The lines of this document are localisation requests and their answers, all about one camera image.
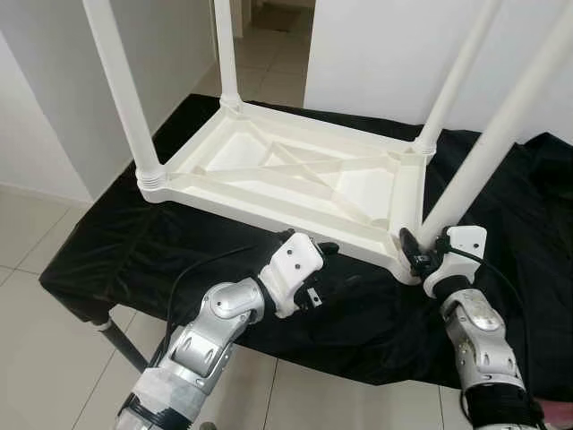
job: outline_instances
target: table leg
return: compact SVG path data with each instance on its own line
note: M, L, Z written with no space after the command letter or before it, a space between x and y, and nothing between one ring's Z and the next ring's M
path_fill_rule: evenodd
M109 340L119 352L121 352L127 361L129 361L140 373L149 365L148 361L141 354L141 352L132 344L125 333L117 327L114 320L108 317L106 322L92 321L96 326L96 330L100 331L107 340Z

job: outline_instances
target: black cloth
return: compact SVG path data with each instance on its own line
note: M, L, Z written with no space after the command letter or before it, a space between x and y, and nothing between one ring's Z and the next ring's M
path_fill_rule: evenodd
M420 126L383 119L277 107L280 110L411 141ZM218 109L218 99L191 95L154 136L165 162ZM427 169L424 214L435 204L478 133L447 131ZM487 228L485 256L518 287L532 328L534 394L573 400L573 288L571 285L571 159L573 150L543 134L514 147L463 224ZM191 320L204 292L220 281L258 271L279 245L275 234L174 202L150 204L128 167L77 225L40 281L83 321L101 321L116 304L165 318L175 277L189 265L242 246L257 245L200 267L182 280L178 318ZM308 313L273 315L251 326L239 343L323 372L365 383L415 379L458 386L453 349L437 304L420 287L343 255L318 275L339 285L362 282ZM523 363L523 324L512 295L484 267L476 276L505 318L508 341Z

